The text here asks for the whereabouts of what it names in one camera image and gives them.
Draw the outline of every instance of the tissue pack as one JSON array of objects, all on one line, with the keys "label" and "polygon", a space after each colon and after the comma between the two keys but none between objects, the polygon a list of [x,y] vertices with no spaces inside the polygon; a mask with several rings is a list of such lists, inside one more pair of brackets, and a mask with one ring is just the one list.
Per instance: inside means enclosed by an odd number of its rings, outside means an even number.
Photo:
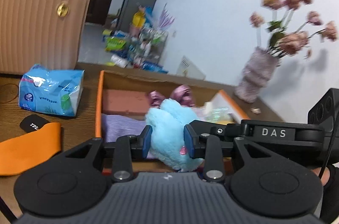
[{"label": "tissue pack", "polygon": [[36,64],[21,78],[19,106],[45,114],[75,116],[83,75],[83,70],[48,70]]}]

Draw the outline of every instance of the fluffy blue fabric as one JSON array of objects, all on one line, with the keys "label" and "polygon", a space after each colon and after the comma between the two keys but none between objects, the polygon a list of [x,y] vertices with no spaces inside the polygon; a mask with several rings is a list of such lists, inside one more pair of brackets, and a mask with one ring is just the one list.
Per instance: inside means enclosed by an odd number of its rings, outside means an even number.
[{"label": "fluffy blue fabric", "polygon": [[189,107],[182,107],[177,101],[167,99],[159,108],[150,108],[146,123],[152,126],[150,152],[167,166],[181,171],[193,171],[203,159],[191,159],[186,153],[180,154],[185,146],[184,126],[197,115]]}]

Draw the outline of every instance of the pink ribbon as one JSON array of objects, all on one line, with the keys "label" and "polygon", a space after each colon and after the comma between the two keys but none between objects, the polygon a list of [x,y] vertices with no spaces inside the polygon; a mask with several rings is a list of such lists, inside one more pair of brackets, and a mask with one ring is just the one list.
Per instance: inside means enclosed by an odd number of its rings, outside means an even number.
[{"label": "pink ribbon", "polygon": [[[188,85],[180,85],[171,93],[170,99],[176,100],[182,106],[195,106],[194,98],[192,95],[192,90]],[[159,108],[162,101],[166,99],[164,95],[162,95],[158,91],[152,91],[149,94],[150,106]]]}]

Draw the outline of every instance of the ribbed suitcase shell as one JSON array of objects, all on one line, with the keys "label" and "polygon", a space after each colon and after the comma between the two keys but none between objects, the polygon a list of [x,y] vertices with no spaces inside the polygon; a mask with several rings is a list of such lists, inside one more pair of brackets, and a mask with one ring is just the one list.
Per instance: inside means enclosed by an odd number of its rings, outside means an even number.
[{"label": "ribbed suitcase shell", "polygon": [[[64,3],[68,13],[57,14]],[[73,69],[89,0],[0,0],[0,72]]]}]

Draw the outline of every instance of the wooden table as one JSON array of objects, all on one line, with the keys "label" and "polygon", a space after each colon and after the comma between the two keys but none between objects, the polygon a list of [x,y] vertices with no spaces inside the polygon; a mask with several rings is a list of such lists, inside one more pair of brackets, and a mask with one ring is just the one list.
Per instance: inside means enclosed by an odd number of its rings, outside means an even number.
[{"label": "wooden table", "polygon": [[[94,137],[95,128],[95,106],[98,88],[99,73],[102,69],[113,70],[118,72],[126,72],[134,76],[147,75],[154,78],[165,79],[167,75],[150,73],[146,71],[124,69],[119,67],[109,67],[104,65],[94,65],[86,63],[78,63],[77,69],[85,70],[83,86],[84,90],[81,96],[77,117],[76,118],[61,118],[56,116],[41,115],[49,121],[60,122],[64,128],[63,135],[63,149],[67,150],[74,147],[92,137]],[[247,104],[233,95],[234,87],[227,85],[220,85],[205,81],[191,80],[181,78],[182,83],[197,84],[209,88],[221,89],[223,88],[227,94],[234,99],[234,101],[244,110],[244,112],[251,118],[263,121],[277,121],[282,119],[276,115],[270,108],[268,108],[261,100],[256,101],[254,104]],[[0,87],[4,84],[18,85],[20,77],[10,75],[0,75]],[[0,88],[0,102],[9,100],[9,97],[15,96],[16,87],[12,86],[11,90]],[[255,115],[251,112],[252,107],[261,109],[261,114]],[[24,134],[24,131],[19,127],[20,122],[31,112],[25,111],[18,107],[18,98],[5,104],[0,104],[0,142],[17,137]],[[159,168],[166,170],[166,167],[161,162],[153,163],[138,163],[138,170],[147,170],[148,168]],[[2,177],[0,178],[0,196],[14,212],[16,216],[21,215],[21,211],[13,195],[13,185],[17,176]],[[7,220],[0,213],[0,224],[7,224]]]}]

